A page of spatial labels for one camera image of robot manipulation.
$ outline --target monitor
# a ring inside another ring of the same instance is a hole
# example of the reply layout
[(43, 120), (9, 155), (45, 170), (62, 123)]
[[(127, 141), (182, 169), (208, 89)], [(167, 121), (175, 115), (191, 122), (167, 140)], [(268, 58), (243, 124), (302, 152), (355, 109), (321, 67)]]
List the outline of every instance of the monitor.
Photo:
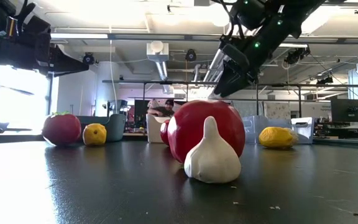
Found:
[(331, 100), (333, 122), (358, 122), (358, 100)]

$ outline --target dark tabletop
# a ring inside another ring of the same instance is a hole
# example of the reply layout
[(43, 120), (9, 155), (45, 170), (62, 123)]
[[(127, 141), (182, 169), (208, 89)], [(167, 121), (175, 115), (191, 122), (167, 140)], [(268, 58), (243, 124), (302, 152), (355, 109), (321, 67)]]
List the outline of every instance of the dark tabletop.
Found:
[(0, 223), (358, 223), (358, 149), (247, 145), (241, 163), (208, 185), (163, 144), (0, 144)]

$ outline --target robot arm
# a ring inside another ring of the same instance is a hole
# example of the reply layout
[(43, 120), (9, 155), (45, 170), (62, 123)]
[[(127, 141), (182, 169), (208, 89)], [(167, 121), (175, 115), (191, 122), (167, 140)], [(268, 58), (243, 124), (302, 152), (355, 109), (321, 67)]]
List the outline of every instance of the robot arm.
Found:
[(65, 55), (57, 45), (50, 43), (50, 24), (37, 16), (28, 23), (24, 20), (36, 7), (27, 4), (15, 15), (16, 8), (8, 0), (0, 0), (0, 65), (39, 70), (55, 76), (82, 72), (89, 66)]
[[(299, 38), (303, 21), (326, 0), (218, 0), (229, 14), (232, 28), (220, 38), (219, 49), (230, 60), (224, 61), (223, 74), (213, 93), (226, 97), (258, 82), (259, 68), (277, 47), (292, 35)], [(240, 37), (233, 37), (234, 26)], [(244, 37), (241, 25), (249, 30), (259, 29), (254, 36)]]

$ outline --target white garlic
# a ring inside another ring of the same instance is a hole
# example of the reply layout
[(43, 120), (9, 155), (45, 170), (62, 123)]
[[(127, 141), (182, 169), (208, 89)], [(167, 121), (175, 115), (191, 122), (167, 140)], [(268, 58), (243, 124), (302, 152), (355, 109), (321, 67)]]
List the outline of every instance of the white garlic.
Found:
[(204, 137), (187, 154), (184, 168), (188, 177), (209, 184), (227, 183), (240, 176), (240, 160), (229, 143), (219, 135), (214, 117), (205, 119)]

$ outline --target bright window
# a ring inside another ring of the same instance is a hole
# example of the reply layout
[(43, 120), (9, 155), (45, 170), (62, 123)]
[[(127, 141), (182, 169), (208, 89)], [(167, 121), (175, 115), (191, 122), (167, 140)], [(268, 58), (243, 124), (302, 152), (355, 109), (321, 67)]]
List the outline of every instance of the bright window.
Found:
[(49, 80), (40, 73), (0, 66), (0, 122), (8, 128), (41, 130)]

